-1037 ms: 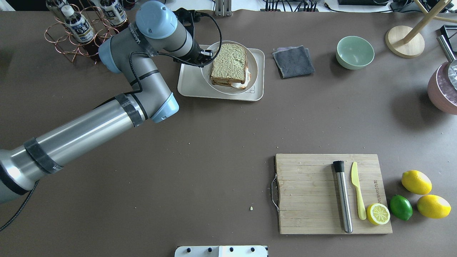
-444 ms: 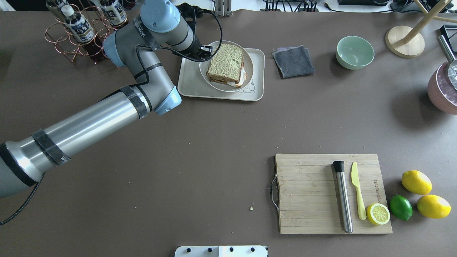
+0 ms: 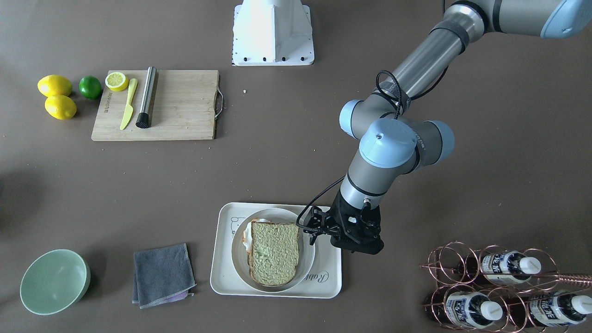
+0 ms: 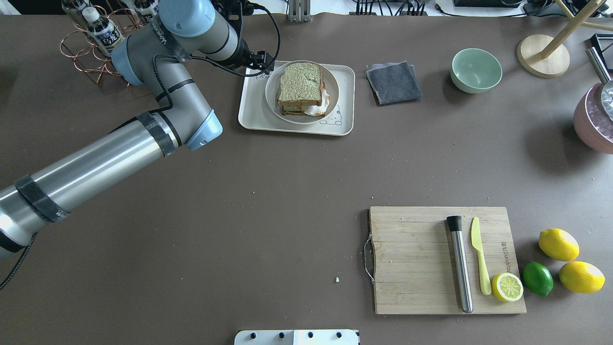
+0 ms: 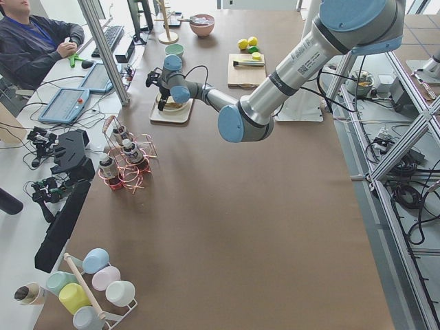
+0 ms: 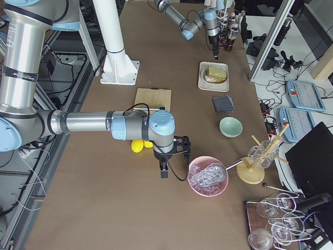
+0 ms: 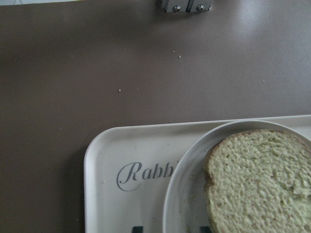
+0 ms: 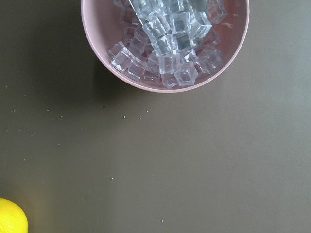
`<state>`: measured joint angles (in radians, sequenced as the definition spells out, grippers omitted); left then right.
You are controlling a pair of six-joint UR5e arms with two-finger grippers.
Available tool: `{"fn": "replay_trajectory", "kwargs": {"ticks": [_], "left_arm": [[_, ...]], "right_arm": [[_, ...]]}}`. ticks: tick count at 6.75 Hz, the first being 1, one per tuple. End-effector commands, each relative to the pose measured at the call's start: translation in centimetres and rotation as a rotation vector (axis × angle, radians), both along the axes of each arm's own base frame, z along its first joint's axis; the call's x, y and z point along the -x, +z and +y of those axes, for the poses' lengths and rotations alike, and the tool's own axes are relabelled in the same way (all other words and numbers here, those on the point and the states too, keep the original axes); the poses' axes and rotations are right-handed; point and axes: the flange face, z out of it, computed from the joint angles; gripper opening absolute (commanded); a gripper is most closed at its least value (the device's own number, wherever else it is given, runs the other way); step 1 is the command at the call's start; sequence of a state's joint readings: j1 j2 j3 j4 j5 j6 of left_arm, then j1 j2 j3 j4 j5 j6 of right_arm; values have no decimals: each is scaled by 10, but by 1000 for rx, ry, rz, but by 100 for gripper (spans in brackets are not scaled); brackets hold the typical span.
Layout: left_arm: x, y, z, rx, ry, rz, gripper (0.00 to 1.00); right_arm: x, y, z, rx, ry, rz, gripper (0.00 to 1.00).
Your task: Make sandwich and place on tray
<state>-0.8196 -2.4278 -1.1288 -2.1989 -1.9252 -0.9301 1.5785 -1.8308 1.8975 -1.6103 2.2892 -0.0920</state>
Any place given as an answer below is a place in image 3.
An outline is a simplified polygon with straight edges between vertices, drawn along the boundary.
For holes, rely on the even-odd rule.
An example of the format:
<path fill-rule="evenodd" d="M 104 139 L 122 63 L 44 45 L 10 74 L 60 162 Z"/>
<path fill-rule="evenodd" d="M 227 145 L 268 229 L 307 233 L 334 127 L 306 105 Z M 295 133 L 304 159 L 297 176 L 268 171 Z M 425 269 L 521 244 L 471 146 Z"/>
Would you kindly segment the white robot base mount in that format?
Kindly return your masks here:
<path fill-rule="evenodd" d="M 244 0 L 234 7 L 234 66 L 307 66 L 315 61 L 309 6 L 300 0 Z"/>

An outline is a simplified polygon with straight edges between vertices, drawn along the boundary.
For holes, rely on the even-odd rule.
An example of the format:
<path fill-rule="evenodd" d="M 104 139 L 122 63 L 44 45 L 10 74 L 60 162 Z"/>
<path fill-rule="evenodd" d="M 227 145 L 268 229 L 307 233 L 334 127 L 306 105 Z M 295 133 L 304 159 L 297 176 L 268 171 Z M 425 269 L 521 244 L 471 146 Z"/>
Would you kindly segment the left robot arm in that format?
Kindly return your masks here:
<path fill-rule="evenodd" d="M 591 21 L 589 0 L 457 0 L 419 47 L 393 72 L 382 70 L 365 100 L 346 103 L 339 116 L 359 147 L 328 211 L 308 203 L 296 225 L 314 245 L 329 235 L 332 246 L 353 253 L 383 249 L 379 203 L 396 177 L 448 158 L 455 147 L 451 128 L 415 122 L 404 113 L 444 76 L 470 43 L 488 32 L 568 38 Z"/>

